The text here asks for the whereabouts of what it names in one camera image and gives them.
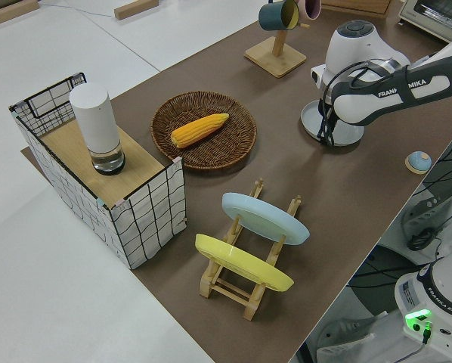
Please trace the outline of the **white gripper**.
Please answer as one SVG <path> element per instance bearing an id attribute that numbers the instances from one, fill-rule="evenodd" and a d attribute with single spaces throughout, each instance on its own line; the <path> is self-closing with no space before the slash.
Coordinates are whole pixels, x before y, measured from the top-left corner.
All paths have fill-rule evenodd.
<path id="1" fill-rule="evenodd" d="M 318 101 L 317 110 L 320 115 L 320 125 L 317 132 L 317 138 L 319 141 L 325 141 L 326 144 L 333 147 L 335 140 L 333 132 L 336 127 L 336 115 L 331 113 L 329 116 L 324 116 L 324 100 L 329 100 L 331 96 L 330 87 L 328 84 L 334 77 L 334 73 L 327 68 L 326 64 L 320 64 L 311 68 L 311 77 L 314 84 L 317 86 L 321 93 L 321 98 Z"/>

